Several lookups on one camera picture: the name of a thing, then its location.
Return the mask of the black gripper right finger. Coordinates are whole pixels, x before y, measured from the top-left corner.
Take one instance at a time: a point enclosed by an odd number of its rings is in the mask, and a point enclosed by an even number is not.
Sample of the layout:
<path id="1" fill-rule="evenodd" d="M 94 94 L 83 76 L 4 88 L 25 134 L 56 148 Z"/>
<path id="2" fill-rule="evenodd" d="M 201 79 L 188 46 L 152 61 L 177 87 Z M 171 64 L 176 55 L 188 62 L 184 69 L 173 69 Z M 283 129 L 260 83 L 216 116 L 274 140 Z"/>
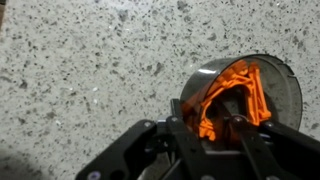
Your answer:
<path id="1" fill-rule="evenodd" d="M 241 114 L 232 114 L 222 101 L 218 102 L 218 123 L 225 125 L 229 122 L 246 122 L 247 118 Z"/>

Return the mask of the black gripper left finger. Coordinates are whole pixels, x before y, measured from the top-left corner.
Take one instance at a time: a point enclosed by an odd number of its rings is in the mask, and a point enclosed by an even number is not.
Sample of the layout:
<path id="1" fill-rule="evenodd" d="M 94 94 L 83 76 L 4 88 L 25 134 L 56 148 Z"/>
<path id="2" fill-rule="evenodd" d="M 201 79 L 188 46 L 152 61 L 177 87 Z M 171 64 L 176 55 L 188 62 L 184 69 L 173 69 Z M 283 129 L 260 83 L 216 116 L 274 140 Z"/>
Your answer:
<path id="1" fill-rule="evenodd" d="M 178 118 L 183 117 L 181 103 L 179 99 L 172 99 L 170 101 L 170 107 L 171 107 L 171 113 L 173 116 L 176 116 Z"/>

